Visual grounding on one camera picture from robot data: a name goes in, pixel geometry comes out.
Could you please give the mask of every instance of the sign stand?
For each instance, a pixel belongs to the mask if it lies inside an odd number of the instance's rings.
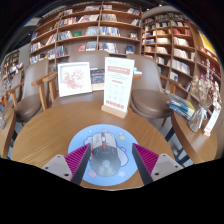
[[[135,61],[105,58],[104,104],[101,110],[124,119],[128,113]]]
[[[105,112],[107,112],[109,114],[113,114],[113,115],[115,115],[117,117],[123,118],[123,119],[128,114],[128,110],[126,112],[123,112],[123,111],[119,111],[119,110],[117,110],[115,108],[108,107],[107,105],[102,105],[101,106],[101,110],[103,110],[103,111],[105,111]]]

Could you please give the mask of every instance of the wall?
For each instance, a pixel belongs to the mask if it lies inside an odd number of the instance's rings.
[[[26,68],[29,65],[29,50],[30,50],[30,43],[19,48],[19,64],[22,62],[24,63],[25,74],[26,74]]]

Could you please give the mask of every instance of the gray device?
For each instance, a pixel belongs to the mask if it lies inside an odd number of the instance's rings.
[[[92,146],[92,170],[102,177],[115,175],[120,169],[121,161],[114,136],[109,133],[96,134],[93,136]]]

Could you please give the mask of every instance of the white sign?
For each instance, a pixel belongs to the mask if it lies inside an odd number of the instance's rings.
[[[92,92],[89,62],[58,65],[59,96]]]
[[[218,104],[218,109],[214,108],[212,116],[211,116],[209,122],[207,123],[207,125],[204,129],[204,132],[210,133],[212,131],[212,128],[214,127],[214,125],[219,117],[220,111],[221,111],[221,106]]]
[[[104,105],[127,111],[134,63],[131,59],[105,58]]]

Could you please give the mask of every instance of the picture frame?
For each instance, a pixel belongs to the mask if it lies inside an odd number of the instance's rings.
[[[59,96],[92,92],[89,62],[58,64]]]

